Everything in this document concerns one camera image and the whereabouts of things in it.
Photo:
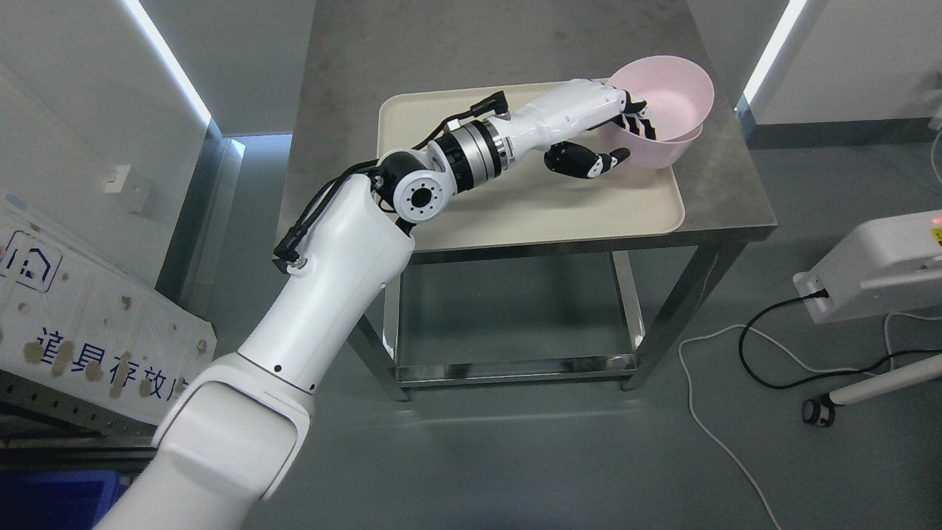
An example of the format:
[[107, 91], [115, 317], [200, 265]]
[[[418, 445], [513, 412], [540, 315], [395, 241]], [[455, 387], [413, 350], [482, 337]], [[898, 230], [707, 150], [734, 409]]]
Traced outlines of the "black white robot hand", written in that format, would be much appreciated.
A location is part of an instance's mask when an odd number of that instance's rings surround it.
[[630, 157], [627, 147], [598, 153], [572, 141], [608, 123], [646, 140], [657, 139], [646, 100], [633, 98], [625, 88], [590, 79], [572, 79], [552, 88], [512, 111], [507, 120], [491, 119], [508, 148], [508, 166], [540, 151], [549, 171], [578, 179], [599, 177]]

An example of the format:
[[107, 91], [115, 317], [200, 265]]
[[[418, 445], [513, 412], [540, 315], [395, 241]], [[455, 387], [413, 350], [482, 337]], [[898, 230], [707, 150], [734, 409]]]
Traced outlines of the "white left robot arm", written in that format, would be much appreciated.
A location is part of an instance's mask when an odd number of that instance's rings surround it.
[[286, 285], [245, 342], [186, 386], [156, 429], [154, 458], [97, 528], [238, 529], [276, 493], [327, 369], [413, 255], [411, 228], [504, 171], [490, 112], [508, 113], [502, 91], [320, 188], [275, 247]]

